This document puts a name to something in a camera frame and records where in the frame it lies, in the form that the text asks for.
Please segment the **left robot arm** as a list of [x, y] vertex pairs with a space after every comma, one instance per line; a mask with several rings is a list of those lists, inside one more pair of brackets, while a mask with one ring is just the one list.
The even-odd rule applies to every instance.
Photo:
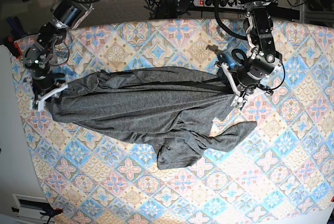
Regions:
[[[234, 93], [231, 106], [239, 110], [253, 97], [266, 93], [273, 95], [274, 87], [261, 84], [261, 81], [282, 68], [282, 55], [276, 50], [272, 35], [273, 21], [267, 12], [272, 0], [213, 0], [214, 17], [218, 26], [230, 36], [244, 40], [249, 52], [233, 49], [231, 56], [235, 65], [230, 66], [223, 60], [216, 65], [223, 71]], [[233, 2], [237, 8], [245, 11], [242, 36], [229, 29], [220, 19], [219, 7]]]

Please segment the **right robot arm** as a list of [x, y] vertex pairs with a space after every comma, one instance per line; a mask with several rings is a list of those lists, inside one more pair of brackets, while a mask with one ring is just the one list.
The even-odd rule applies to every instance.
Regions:
[[57, 47], [65, 41], [67, 31], [78, 27], [98, 1], [57, 0], [52, 7], [52, 19], [40, 28], [36, 41], [20, 57], [30, 73], [27, 83], [33, 92], [32, 109], [42, 111], [46, 100], [59, 96], [68, 87], [65, 74], [56, 73], [53, 68], [69, 59], [69, 46], [65, 45], [64, 50]]

